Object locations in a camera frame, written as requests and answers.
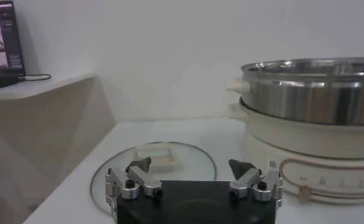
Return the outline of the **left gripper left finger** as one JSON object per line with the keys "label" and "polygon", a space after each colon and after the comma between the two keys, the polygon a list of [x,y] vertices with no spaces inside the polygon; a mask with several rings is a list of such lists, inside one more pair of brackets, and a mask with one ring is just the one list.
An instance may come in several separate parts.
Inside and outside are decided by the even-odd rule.
{"label": "left gripper left finger", "polygon": [[105,175],[105,196],[108,199],[122,197],[134,200],[140,192],[155,200],[163,196],[163,185],[160,180],[148,174],[152,163],[150,157],[132,161],[125,170],[109,168]]}

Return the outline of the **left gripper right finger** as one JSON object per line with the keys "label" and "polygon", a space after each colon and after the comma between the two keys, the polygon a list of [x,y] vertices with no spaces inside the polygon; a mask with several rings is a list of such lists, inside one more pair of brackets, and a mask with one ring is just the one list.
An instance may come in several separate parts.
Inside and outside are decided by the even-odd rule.
{"label": "left gripper right finger", "polygon": [[260,202],[274,200],[282,203],[283,177],[279,171],[270,170],[263,174],[260,169],[252,165],[230,159],[228,164],[235,177],[229,183],[229,197],[232,201],[248,198],[250,195]]}

